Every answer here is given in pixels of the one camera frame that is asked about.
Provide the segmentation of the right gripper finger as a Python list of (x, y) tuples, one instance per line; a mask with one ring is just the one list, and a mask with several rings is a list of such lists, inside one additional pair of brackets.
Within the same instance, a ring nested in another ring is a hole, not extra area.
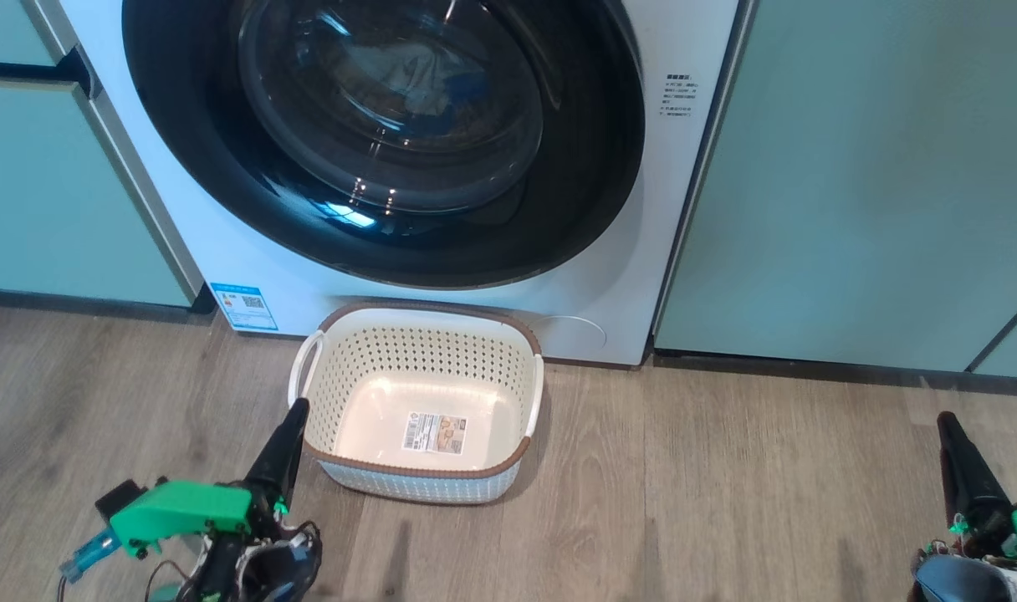
[(1009, 536), (1013, 504), (960, 420), (951, 411), (937, 418), (944, 498), (951, 525), (966, 536)]

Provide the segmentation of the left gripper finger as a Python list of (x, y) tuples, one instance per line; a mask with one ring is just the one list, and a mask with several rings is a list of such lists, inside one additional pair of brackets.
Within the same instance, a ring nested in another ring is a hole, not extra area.
[(309, 419), (309, 400), (300, 397), (289, 407), (279, 426), (272, 431), (256, 461), (245, 476), (245, 487), (260, 496), (270, 507), (289, 511), (299, 458), (303, 452), (304, 431)]

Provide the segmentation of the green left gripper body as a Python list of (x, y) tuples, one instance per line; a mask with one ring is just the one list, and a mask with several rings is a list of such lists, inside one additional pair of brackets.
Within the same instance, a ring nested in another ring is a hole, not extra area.
[(199, 570), (314, 570), (317, 529), (284, 525), (288, 513), (253, 499), (245, 480), (126, 481), (110, 492), (110, 551), (144, 558), (169, 538), (195, 536)]

